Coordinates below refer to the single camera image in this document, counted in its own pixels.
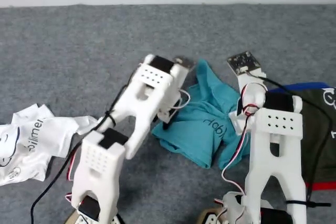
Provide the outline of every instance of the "white cloth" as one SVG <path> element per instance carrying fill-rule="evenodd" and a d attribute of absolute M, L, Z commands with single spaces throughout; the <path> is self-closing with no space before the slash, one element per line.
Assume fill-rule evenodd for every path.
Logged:
<path fill-rule="evenodd" d="M 55 117 L 45 105 L 14 113 L 11 124 L 0 125 L 0 186 L 44 181 L 51 157 L 66 157 L 72 136 L 96 124 L 91 116 Z"/>

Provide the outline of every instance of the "red stripe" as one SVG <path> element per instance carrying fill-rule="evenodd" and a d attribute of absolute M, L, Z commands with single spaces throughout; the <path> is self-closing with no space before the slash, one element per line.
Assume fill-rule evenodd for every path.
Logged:
<path fill-rule="evenodd" d="M 313 184 L 313 190 L 319 191 L 319 190 L 335 190 L 336 189 L 336 181 L 333 182 L 320 182 L 320 183 L 314 183 Z"/>

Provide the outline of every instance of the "teal shirt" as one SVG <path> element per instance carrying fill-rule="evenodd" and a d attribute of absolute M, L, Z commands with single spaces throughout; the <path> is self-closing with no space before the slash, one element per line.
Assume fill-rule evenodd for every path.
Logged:
<path fill-rule="evenodd" d="M 240 139 L 228 117 L 229 112 L 236 110 L 239 93 L 221 82 L 205 60 L 198 62 L 196 77 L 198 84 L 188 89 L 189 104 L 180 109 L 167 130 L 159 123 L 152 134 L 160 139 L 164 148 L 184 155 L 203 168 L 211 167 L 216 151 L 224 143 L 218 160 L 219 167 L 224 168 Z M 246 138 L 231 167 L 249 153 L 249 135 Z"/>

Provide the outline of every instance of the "gray carpet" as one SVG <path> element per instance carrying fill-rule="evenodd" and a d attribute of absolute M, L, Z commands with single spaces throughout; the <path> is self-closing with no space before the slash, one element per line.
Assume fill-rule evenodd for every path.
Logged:
<path fill-rule="evenodd" d="M 204 58 L 237 88 L 228 56 L 251 50 L 268 77 L 284 84 L 324 81 L 336 85 L 336 6 L 69 6 L 0 9 L 0 122 L 33 103 L 57 116 L 103 114 L 132 70 L 149 53 Z M 127 122 L 119 126 L 131 133 Z M 34 199 L 63 159 L 55 158 L 45 182 L 0 187 L 0 223 L 30 223 Z M 228 172 L 243 183 L 248 160 Z M 119 210 L 130 223 L 192 224 L 212 199 L 235 189 L 217 164 L 202 169 L 148 137 L 120 179 Z M 72 212 L 64 200 L 71 183 L 61 176 L 35 211 L 35 223 L 63 223 Z M 264 197 L 284 207 L 271 179 Z M 336 191 L 313 194 L 336 205 Z M 308 223 L 333 223 L 334 207 L 309 209 Z"/>

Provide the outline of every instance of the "black cable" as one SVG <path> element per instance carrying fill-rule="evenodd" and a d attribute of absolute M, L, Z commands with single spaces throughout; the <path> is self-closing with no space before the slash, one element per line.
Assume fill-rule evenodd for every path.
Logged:
<path fill-rule="evenodd" d="M 260 80 L 263 80 L 263 81 L 266 81 L 266 82 L 269 82 L 281 89 L 283 89 L 284 91 L 286 91 L 287 93 L 291 94 L 291 95 L 297 95 L 295 92 L 287 89 L 286 87 L 284 87 L 283 85 L 273 81 L 273 80 L 270 80 L 266 77 L 261 77 L 261 76 L 255 76 L 253 74 L 251 74 L 250 72 L 247 72 L 248 75 L 252 76 L 252 77 L 255 77 L 255 78 L 258 78 Z M 316 203 L 316 202 L 312 202 L 310 201 L 311 199 L 311 194 L 312 194 L 312 188 L 313 188 L 313 184 L 314 184 L 314 181 L 315 181 L 315 175 L 316 175 L 316 170 L 317 170 L 317 167 L 318 167 L 318 163 L 319 163 L 319 159 L 321 157 L 321 154 L 322 154 L 322 151 L 328 141 L 328 137 L 329 137 L 329 133 L 332 131 L 332 118 L 330 117 L 330 115 L 327 114 L 327 112 L 322 109 L 321 107 L 317 106 L 316 104 L 314 104 L 313 102 L 301 97 L 302 101 L 307 103 L 308 105 L 310 106 L 313 106 L 314 108 L 316 108 L 317 110 L 319 110 L 329 121 L 329 124 L 328 124 L 328 130 L 327 132 L 325 133 L 325 136 L 320 144 L 320 146 L 318 147 L 318 150 L 317 150 L 317 153 L 316 153 L 316 157 L 314 159 L 314 162 L 313 162 L 313 169 L 312 169 L 312 173 L 310 174 L 310 177 L 308 179 L 308 188 L 307 188 L 307 195 L 306 195 L 306 203 L 303 204 L 303 205 L 307 205 L 307 207 L 324 207 L 324 206 L 328 206 L 330 207 L 331 204 L 330 203 Z M 297 200 L 294 200 L 296 203 L 293 203 L 292 202 L 293 200 L 291 201 L 287 201 L 288 204 L 298 204 L 299 201 Z"/>
<path fill-rule="evenodd" d="M 90 130 L 91 131 L 96 131 L 106 120 L 107 118 L 110 118 L 113 125 L 115 126 L 115 120 L 112 118 L 112 116 L 110 115 L 115 104 L 117 103 L 117 101 L 119 100 L 119 98 L 121 97 L 123 91 L 125 90 L 125 88 L 129 85 L 129 83 L 131 82 L 131 79 L 135 73 L 137 69 L 135 69 L 130 78 L 128 79 L 128 82 L 126 85 L 122 86 L 122 88 L 119 90 L 117 96 L 115 97 L 115 99 L 113 100 L 110 108 L 108 109 L 108 111 L 105 112 L 105 116 L 103 117 L 103 119 L 94 127 Z M 67 166 L 68 162 L 70 161 L 71 157 L 74 155 L 74 153 L 77 151 L 77 149 L 81 146 L 82 141 L 78 142 L 74 148 L 71 150 L 71 152 L 69 153 L 69 155 L 67 156 L 65 162 L 63 163 L 62 167 L 60 168 L 60 170 L 58 171 L 58 173 L 56 174 L 55 178 L 50 182 L 50 184 L 47 186 L 47 188 L 37 197 L 37 199 L 33 202 L 31 208 L 30 208 L 30 219 L 31 219 L 31 224 L 34 224 L 34 208 L 36 206 L 36 204 L 43 198 L 43 196 L 45 196 L 45 194 L 51 189 L 51 187 L 54 185 L 54 183 L 58 180 L 58 178 L 60 177 L 60 175 L 62 174 L 62 172 L 64 171 L 65 167 Z"/>
<path fill-rule="evenodd" d="M 83 221 L 85 221 L 85 224 L 89 224 L 88 221 L 84 218 L 83 215 L 79 215 L 80 217 L 82 217 Z"/>
<path fill-rule="evenodd" d="M 124 220 L 121 218 L 120 214 L 117 214 L 117 218 L 120 222 L 120 224 L 125 224 Z"/>
<path fill-rule="evenodd" d="M 62 174 L 63 170 L 67 166 L 68 162 L 70 161 L 71 157 L 73 154 L 75 154 L 76 150 L 80 147 L 82 142 L 78 142 L 74 148 L 71 150 L 70 154 L 68 155 L 67 159 L 65 160 L 64 164 L 62 165 L 61 169 L 59 172 L 56 174 L 55 178 L 50 182 L 50 184 L 47 186 L 47 188 L 40 194 L 40 196 L 37 197 L 37 199 L 33 202 L 32 207 L 30 208 L 30 219 L 31 219 L 31 224 L 34 224 L 34 208 L 36 204 L 45 196 L 45 194 L 50 190 L 50 188 L 54 185 L 54 183 L 57 181 L 59 176 Z"/>

